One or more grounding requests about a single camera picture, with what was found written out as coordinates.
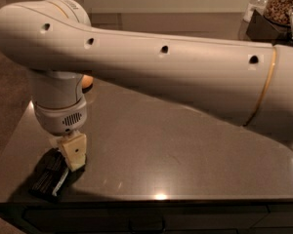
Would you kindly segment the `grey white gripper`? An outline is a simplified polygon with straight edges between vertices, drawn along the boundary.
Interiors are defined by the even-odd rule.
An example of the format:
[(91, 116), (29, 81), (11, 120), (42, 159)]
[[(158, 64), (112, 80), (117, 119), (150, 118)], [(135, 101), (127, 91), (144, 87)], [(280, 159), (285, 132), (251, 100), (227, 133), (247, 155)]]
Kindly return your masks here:
[(82, 168), (86, 164), (87, 137), (76, 130), (87, 119), (86, 99), (83, 97), (76, 104), (61, 109), (34, 105), (34, 112), (40, 126), (53, 135), (49, 137), (49, 142), (52, 147), (59, 147), (68, 168), (72, 172)]

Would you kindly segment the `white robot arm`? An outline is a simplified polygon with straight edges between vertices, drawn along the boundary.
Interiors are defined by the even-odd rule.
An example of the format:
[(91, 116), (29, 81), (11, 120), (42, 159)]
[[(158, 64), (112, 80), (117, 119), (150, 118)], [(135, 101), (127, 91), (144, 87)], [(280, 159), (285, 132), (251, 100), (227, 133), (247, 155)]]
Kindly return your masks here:
[(293, 150), (293, 47), (92, 27), (73, 0), (0, 9), (0, 51), (24, 66), (40, 125), (86, 162), (83, 75), (185, 104)]

